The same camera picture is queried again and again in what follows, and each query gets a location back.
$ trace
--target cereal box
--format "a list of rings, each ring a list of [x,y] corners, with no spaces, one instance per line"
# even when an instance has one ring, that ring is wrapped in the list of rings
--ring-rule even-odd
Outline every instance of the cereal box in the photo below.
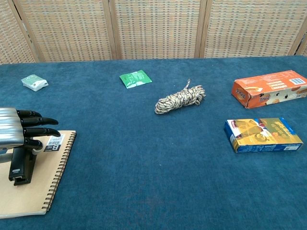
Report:
[[[227,120],[225,131],[235,152],[294,151],[303,144],[283,118]]]
[[[307,79],[288,70],[235,80],[231,92],[245,108],[289,101],[307,96]]]

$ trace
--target orange box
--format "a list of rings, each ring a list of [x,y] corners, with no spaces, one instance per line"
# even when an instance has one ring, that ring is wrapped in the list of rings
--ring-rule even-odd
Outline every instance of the orange box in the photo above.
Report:
[[[307,79],[293,70],[235,80],[231,91],[245,108],[307,96]]]

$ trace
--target blue felt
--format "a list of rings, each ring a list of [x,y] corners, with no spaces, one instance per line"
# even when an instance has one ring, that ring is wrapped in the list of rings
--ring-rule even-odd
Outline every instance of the blue felt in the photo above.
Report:
[[[127,90],[119,76],[140,69],[153,82]],[[0,229],[307,229],[306,145],[237,154],[224,131],[227,119],[282,116],[307,142],[307,98],[248,110],[230,93],[237,78],[289,69],[307,77],[307,57],[0,66],[0,106],[77,131],[51,210]],[[30,74],[49,86],[24,87]],[[206,90],[200,106],[156,115],[158,99],[188,78]]]

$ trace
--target notebook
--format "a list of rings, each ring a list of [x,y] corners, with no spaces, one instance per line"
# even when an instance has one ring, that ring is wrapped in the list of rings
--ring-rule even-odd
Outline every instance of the notebook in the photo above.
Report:
[[[0,163],[0,219],[49,211],[76,136],[75,131],[59,132],[60,138],[34,138],[44,147],[36,157],[31,183],[14,186],[14,181],[9,181],[11,162]]]

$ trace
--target camouflage rope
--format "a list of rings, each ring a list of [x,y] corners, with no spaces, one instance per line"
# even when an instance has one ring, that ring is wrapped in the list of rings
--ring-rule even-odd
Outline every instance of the camouflage rope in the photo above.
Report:
[[[155,113],[156,114],[164,114],[173,109],[181,108],[182,106],[188,106],[191,104],[199,105],[202,99],[206,96],[205,90],[201,85],[194,86],[188,89],[190,84],[190,79],[186,87],[180,92],[171,94],[166,98],[161,98],[155,105]]]

